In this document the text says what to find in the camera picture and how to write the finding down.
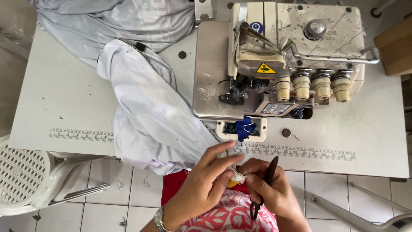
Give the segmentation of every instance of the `red and white patterned fabric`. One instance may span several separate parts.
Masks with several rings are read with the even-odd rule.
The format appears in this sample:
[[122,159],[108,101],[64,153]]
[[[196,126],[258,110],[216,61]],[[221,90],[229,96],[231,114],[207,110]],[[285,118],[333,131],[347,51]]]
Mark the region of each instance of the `red and white patterned fabric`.
[[249,195],[226,189],[215,207],[183,223],[179,232],[279,232],[275,215],[265,205],[257,219],[251,220],[250,204]]

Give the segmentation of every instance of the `hand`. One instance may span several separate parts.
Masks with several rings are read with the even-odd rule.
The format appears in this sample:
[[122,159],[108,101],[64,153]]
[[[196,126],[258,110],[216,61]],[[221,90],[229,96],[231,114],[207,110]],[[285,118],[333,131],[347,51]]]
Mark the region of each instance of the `hand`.
[[234,141],[209,147],[199,163],[187,176],[182,187],[164,206],[163,223],[166,229],[175,230],[187,220],[212,209],[234,175],[227,167],[243,160],[238,154],[225,158],[216,156],[233,148]]
[[260,194],[265,200],[266,208],[275,215],[285,218],[304,217],[283,168],[276,168],[270,185],[262,180],[269,164],[267,161],[251,158],[238,168],[239,173],[248,173],[246,182],[250,200],[260,203]]

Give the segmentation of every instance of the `black scissors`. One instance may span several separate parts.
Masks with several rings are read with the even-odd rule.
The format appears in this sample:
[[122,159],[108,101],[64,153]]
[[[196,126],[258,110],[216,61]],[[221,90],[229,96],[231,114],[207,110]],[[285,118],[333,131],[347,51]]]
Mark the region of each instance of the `black scissors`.
[[[272,159],[272,162],[270,162],[269,167],[267,168],[265,175],[263,176],[263,180],[269,185],[272,184],[273,175],[275,174],[276,167],[278,166],[278,161],[279,161],[279,156],[275,156],[275,158]],[[253,201],[250,204],[250,218],[252,220],[256,220],[256,218],[258,217],[258,211],[260,207],[263,205],[263,203],[265,202],[265,200],[263,199],[261,195],[259,195],[259,197],[260,197],[260,204],[256,203],[255,201]]]

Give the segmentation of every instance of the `silver watch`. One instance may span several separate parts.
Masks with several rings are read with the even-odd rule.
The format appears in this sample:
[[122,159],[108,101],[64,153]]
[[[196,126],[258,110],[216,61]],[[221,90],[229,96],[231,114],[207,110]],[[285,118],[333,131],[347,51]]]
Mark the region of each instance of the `silver watch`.
[[163,206],[156,211],[153,217],[154,227],[160,232],[177,232],[179,229],[176,230],[166,230],[163,224]]

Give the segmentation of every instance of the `machine knob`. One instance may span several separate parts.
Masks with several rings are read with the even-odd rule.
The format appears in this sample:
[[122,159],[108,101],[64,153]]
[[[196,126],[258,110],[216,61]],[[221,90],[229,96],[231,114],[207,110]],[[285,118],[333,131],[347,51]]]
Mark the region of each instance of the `machine knob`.
[[305,36],[310,40],[320,39],[326,32],[326,21],[323,19],[313,19],[306,24]]

